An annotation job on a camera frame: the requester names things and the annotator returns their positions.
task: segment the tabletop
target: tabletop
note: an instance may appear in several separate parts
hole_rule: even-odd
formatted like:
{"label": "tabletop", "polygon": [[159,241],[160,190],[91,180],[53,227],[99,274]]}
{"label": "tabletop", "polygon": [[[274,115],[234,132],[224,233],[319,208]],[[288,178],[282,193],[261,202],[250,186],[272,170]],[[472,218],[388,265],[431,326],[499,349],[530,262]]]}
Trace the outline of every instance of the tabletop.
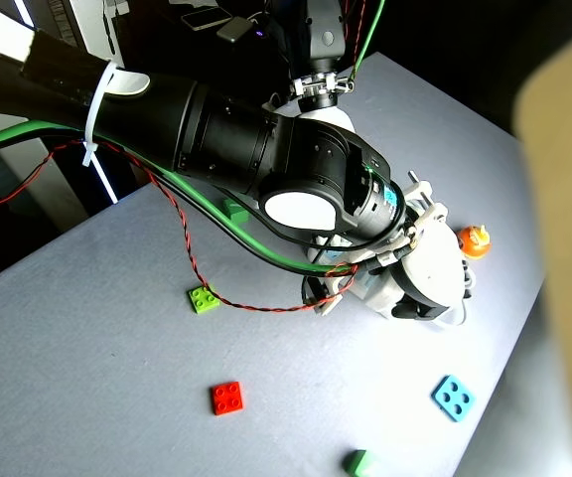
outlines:
{"label": "tabletop", "polygon": [[[381,55],[341,106],[401,187],[411,168],[452,227],[487,225],[467,322],[386,320],[350,294],[325,317],[197,315],[178,217],[147,186],[0,274],[0,475],[341,476],[354,449],[381,476],[454,473],[543,279],[525,162],[513,137]],[[298,304],[299,276],[187,214],[218,292]],[[462,422],[430,398],[448,375],[476,397]],[[210,387],[230,381],[244,410],[214,416]]]}

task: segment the cable tie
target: cable tie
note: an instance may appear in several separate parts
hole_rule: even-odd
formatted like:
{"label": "cable tie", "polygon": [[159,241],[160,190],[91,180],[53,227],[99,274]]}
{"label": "cable tie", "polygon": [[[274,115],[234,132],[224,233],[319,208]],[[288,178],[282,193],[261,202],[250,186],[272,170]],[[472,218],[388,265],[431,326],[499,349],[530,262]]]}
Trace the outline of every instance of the cable tie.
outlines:
{"label": "cable tie", "polygon": [[91,105],[89,106],[89,112],[87,113],[87,121],[85,122],[85,141],[83,142],[83,145],[85,146],[83,166],[85,167],[89,166],[94,152],[96,152],[96,149],[98,149],[98,144],[93,141],[94,124],[96,122],[96,117],[98,116],[98,111],[100,110],[100,104],[103,101],[103,97],[105,96],[107,86],[109,85],[111,77],[113,76],[117,67],[118,64],[115,62],[107,63],[105,71],[100,76],[100,80],[96,85],[94,96],[91,99]]}

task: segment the orange rubber duck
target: orange rubber duck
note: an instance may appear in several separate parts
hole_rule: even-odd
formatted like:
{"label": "orange rubber duck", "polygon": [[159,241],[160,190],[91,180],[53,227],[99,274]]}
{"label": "orange rubber duck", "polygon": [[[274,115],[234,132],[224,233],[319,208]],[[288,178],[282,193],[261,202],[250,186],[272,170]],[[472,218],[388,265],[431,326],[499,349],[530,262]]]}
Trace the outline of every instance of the orange rubber duck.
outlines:
{"label": "orange rubber duck", "polygon": [[485,226],[470,226],[457,233],[458,245],[467,258],[478,260],[492,248],[492,241]]}

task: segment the green connector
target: green connector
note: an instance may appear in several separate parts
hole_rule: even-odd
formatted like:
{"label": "green connector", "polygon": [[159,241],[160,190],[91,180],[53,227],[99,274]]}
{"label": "green connector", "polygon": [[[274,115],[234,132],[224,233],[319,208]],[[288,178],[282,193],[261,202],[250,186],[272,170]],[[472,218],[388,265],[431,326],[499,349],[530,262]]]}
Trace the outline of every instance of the green connector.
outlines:
{"label": "green connector", "polygon": [[374,477],[378,463],[371,452],[358,450],[353,453],[353,458],[346,469],[352,477]]}
{"label": "green connector", "polygon": [[203,286],[190,290],[188,293],[191,298],[191,302],[194,304],[196,313],[203,313],[211,310],[212,308],[219,307],[219,300]]}
{"label": "green connector", "polygon": [[224,212],[237,225],[248,222],[248,210],[233,199],[224,199]]}

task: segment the smartphone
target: smartphone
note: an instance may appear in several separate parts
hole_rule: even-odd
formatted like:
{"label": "smartphone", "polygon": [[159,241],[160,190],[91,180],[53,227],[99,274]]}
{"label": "smartphone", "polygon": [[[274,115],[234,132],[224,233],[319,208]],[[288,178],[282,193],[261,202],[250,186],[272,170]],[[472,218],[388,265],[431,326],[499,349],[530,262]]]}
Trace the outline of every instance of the smartphone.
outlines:
{"label": "smartphone", "polygon": [[206,8],[180,17],[194,32],[226,23],[231,15],[219,7]]}
{"label": "smartphone", "polygon": [[242,17],[233,19],[217,30],[217,35],[228,43],[235,43],[242,38],[246,32],[253,28],[253,23]]}

